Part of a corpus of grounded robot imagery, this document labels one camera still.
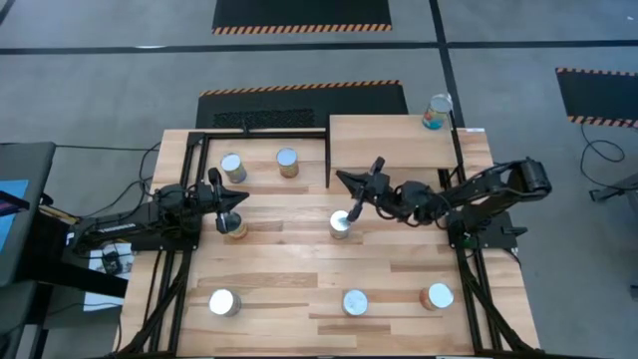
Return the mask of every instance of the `white paper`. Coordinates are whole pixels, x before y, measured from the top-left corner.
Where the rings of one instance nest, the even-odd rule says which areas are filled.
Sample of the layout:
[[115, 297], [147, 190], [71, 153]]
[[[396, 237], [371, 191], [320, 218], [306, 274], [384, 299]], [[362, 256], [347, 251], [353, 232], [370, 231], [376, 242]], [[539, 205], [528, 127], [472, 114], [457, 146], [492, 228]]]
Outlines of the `white paper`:
[[[102, 255], [108, 254], [114, 251], [114, 248], [118, 250], [120, 254], [119, 260], [122, 264], [122, 273], [118, 274], [119, 278], [123, 278], [129, 280], [131, 277], [131, 268], [133, 266], [134, 257], [131, 255], [131, 244], [130, 243], [117, 243], [117, 244], [109, 244], [105, 246], [103, 249], [92, 250], [91, 257], [89, 259], [89, 269], [97, 270], [100, 272], [105, 272], [104, 266], [102, 264]], [[94, 305], [100, 303], [114, 303], [114, 304], [124, 304], [124, 298], [113, 297], [109, 295], [96, 294], [87, 292], [84, 297], [84, 311], [95, 311], [102, 310], [107, 308], [113, 308], [116, 305], [114, 304], [104, 304], [104, 305]]]

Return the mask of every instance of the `floor mat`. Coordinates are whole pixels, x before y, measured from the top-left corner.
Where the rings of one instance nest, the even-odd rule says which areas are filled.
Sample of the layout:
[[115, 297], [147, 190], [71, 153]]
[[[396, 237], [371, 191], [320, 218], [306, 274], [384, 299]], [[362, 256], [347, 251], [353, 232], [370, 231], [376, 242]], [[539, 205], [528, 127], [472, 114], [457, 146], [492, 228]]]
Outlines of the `floor mat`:
[[214, 35], [390, 31], [388, 0], [217, 0]]
[[636, 73], [557, 68], [556, 76], [569, 122], [638, 128]]
[[330, 115], [405, 115], [397, 80], [204, 91], [198, 129], [325, 127]]

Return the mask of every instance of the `wooden board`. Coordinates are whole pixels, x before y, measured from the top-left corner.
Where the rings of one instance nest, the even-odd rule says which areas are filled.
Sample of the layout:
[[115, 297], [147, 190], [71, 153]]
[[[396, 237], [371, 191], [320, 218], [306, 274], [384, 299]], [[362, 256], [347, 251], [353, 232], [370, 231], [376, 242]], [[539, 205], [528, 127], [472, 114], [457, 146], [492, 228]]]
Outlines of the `wooden board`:
[[[488, 167], [485, 134], [461, 130], [459, 135], [468, 152], [467, 171]], [[154, 186], [178, 182], [186, 136], [184, 131], [164, 133]], [[280, 147], [298, 149], [297, 179], [279, 177], [270, 165], [271, 153]], [[349, 238], [333, 239], [327, 217], [335, 209], [350, 208], [352, 200], [334, 174], [326, 189], [323, 172], [312, 170], [323, 158], [323, 149], [320, 142], [309, 140], [215, 141], [210, 147], [211, 166], [226, 151], [242, 155], [248, 181], [228, 187], [250, 186], [253, 194], [237, 208], [250, 231], [232, 240], [214, 230], [214, 215], [204, 219], [191, 265], [178, 355], [472, 354], [447, 235], [434, 226], [409, 228], [382, 220], [367, 207]], [[430, 184], [438, 183], [435, 173], [389, 170], [405, 177], [402, 180], [421, 175], [422, 180], [431, 178]], [[144, 320], [155, 257], [151, 252], [136, 257], [122, 313], [124, 343]], [[485, 257], [494, 302], [523, 340], [537, 345], [517, 264], [500, 251], [486, 251]], [[418, 293], [439, 281], [453, 289], [455, 303], [431, 312], [419, 304]], [[207, 300], [220, 287], [241, 296], [244, 305], [236, 316], [218, 317], [208, 311]], [[362, 318], [349, 318], [341, 310], [343, 292], [351, 288], [369, 296], [369, 311]], [[160, 348], [167, 345], [171, 310], [164, 318]], [[487, 346], [484, 320], [481, 332]]]
[[453, 169], [457, 158], [449, 124], [432, 131], [420, 115], [330, 117], [332, 167], [366, 168], [381, 156], [386, 168]]

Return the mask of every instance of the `orange and black striped tape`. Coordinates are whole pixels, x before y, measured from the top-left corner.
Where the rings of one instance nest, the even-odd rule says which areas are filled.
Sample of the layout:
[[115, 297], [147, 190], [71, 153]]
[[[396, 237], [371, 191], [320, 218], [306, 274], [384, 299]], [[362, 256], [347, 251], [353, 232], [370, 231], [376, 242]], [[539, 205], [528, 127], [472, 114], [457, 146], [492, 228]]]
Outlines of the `orange and black striped tape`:
[[320, 32], [392, 31], [391, 24], [225, 26], [212, 29], [213, 35], [301, 34]]
[[597, 74], [597, 75], [638, 76], [638, 73], [632, 73], [632, 72], [626, 72], [626, 71], [586, 70], [586, 69], [573, 69], [573, 68], [557, 68], [556, 69], [556, 74], [560, 74], [562, 72]]
[[267, 87], [259, 87], [259, 88], [211, 90], [211, 91], [202, 91], [199, 93], [199, 96], [202, 97], [202, 96], [212, 96], [212, 95], [246, 94], [246, 93], [290, 91], [290, 90], [332, 89], [332, 88], [379, 86], [379, 85], [401, 85], [401, 81], [399, 80], [355, 81], [355, 82], [345, 82], [345, 83], [286, 85], [286, 86], [267, 86]]
[[584, 124], [594, 126], [611, 126], [623, 128], [638, 128], [638, 120], [629, 119], [603, 119], [591, 116], [567, 116], [567, 121], [573, 124]]

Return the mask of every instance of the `food can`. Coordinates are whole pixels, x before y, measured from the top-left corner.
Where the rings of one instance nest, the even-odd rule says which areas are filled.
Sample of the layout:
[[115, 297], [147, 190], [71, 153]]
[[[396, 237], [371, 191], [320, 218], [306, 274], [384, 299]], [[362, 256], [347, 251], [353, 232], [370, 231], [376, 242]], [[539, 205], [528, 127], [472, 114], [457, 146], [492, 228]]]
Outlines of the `food can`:
[[217, 289], [208, 300], [208, 309], [217, 315], [233, 316], [241, 309], [241, 299], [228, 289]]
[[279, 172], [287, 179], [292, 179], [299, 174], [297, 153], [292, 149], [279, 150], [277, 153], [277, 164], [279, 165]]
[[242, 183], [248, 176], [238, 154], [230, 153], [224, 155], [223, 159], [221, 159], [221, 169], [233, 183]]
[[237, 212], [223, 214], [221, 219], [225, 222], [228, 235], [232, 239], [241, 239], [248, 234], [248, 226]]
[[335, 239], [344, 239], [350, 233], [350, 225], [348, 212], [337, 210], [330, 216], [330, 235]]
[[445, 309], [455, 301], [455, 295], [443, 283], [435, 283], [430, 288], [423, 289], [419, 294], [419, 301], [428, 310]]
[[351, 316], [359, 316], [368, 310], [368, 297], [358, 289], [348, 290], [343, 296], [343, 311]]
[[426, 113], [423, 115], [423, 125], [430, 130], [440, 129], [445, 123], [450, 122], [452, 107], [452, 96], [450, 94], [434, 95], [430, 99]]

